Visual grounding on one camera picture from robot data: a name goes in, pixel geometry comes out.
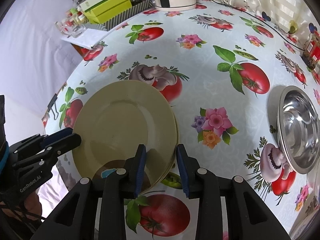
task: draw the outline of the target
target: beige plate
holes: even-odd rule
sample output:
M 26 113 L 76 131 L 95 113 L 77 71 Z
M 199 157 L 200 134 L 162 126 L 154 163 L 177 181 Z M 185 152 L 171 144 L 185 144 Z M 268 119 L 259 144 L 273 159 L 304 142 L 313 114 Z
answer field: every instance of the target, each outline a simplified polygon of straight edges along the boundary
M 175 118 L 166 99 L 154 87 L 134 80 L 112 83 L 94 94 L 73 131 L 82 138 L 72 151 L 82 177 L 93 178 L 102 166 L 119 168 L 115 163 L 122 165 L 122 160 L 135 155 L 139 144 L 145 144 L 150 187 L 172 165 L 177 143 Z

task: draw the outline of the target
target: plate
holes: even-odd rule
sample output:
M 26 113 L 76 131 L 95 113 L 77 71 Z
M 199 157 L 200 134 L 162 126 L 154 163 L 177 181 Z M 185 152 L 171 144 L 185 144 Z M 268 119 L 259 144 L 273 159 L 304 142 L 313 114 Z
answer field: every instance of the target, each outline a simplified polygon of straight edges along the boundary
M 319 119 L 305 92 L 288 86 L 278 107 L 278 141 L 291 167 L 300 174 L 312 170 L 319 159 Z
M 177 129 L 173 112 L 154 87 L 126 80 L 107 85 L 84 105 L 73 131 L 82 138 L 72 151 L 82 177 L 107 176 L 146 145 L 144 187 L 153 187 L 173 161 Z

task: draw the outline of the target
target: bowl rim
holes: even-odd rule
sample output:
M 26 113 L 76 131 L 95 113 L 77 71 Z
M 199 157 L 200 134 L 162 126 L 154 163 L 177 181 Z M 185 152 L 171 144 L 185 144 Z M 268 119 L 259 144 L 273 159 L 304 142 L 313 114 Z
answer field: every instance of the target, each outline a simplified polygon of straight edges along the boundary
M 319 159 L 319 150 L 320 148 L 318 148 L 318 152 L 316 153 L 316 159 L 314 160 L 314 162 L 307 168 L 302 168 L 300 167 L 294 160 L 292 154 L 290 152 L 287 151 L 286 145 L 288 145 L 288 141 L 286 139 L 286 137 L 284 136 L 284 112 L 283 112 L 283 107 L 284 107 L 284 99 L 286 97 L 286 95 L 291 92 L 291 91 L 297 91 L 298 93 L 300 93 L 305 100 L 310 103 L 312 111 L 315 113 L 315 116 L 317 118 L 317 122 L 316 125 L 319 128 L 319 117 L 318 117 L 318 113 L 316 111 L 315 106 L 313 105 L 311 99 L 309 98 L 309 96 L 300 88 L 296 87 L 296 86 L 288 86 L 286 87 L 280 96 L 280 102 L 279 102 L 279 106 L 278 106 L 278 118 L 277 118 L 277 122 L 278 122 L 278 138 L 279 138 L 279 144 L 280 144 L 280 148 L 281 151 L 285 154 L 288 163 L 290 164 L 290 166 L 293 168 L 293 170 L 299 174 L 307 174 L 308 172 L 310 172 L 313 167 L 316 165 L 318 159 Z

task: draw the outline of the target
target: human hand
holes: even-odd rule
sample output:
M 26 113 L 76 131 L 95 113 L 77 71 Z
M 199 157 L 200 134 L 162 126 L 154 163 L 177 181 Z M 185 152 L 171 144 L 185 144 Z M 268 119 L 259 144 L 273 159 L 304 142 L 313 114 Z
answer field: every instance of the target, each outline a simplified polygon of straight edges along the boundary
M 39 196 L 37 195 L 36 192 L 31 193 L 24 201 L 24 206 L 26 208 L 26 210 L 30 213 L 36 214 L 41 216 L 42 215 L 42 204 L 39 201 Z M 19 217 L 17 217 L 10 209 L 2 209 L 2 211 L 9 217 L 13 217 L 16 218 L 18 220 L 20 220 Z M 38 218 L 35 218 L 33 216 L 30 215 L 26 215 L 27 218 L 31 219 L 31 220 L 37 220 Z

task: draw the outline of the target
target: yellow-green box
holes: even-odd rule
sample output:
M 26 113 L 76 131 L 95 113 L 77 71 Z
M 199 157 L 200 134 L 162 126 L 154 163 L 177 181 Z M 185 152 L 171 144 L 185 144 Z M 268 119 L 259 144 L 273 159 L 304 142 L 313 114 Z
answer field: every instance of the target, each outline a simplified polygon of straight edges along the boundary
M 130 0 L 104 0 L 86 10 L 84 15 L 90 23 L 103 24 L 131 7 Z

